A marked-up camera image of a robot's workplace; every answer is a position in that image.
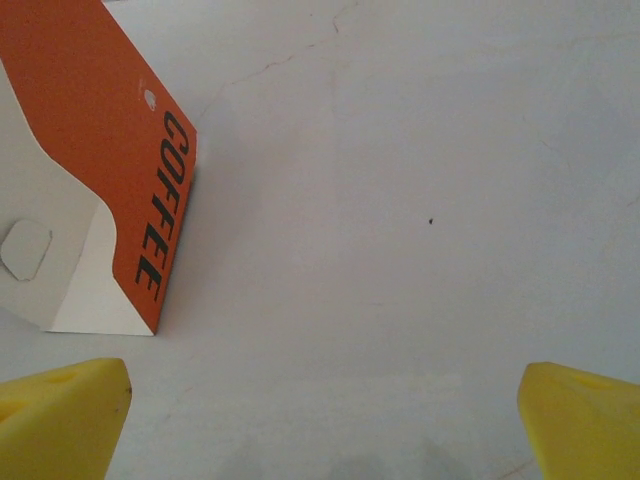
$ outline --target orange packaging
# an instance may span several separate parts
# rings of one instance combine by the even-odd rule
[[[0,0],[0,306],[157,331],[196,130],[98,0]]]

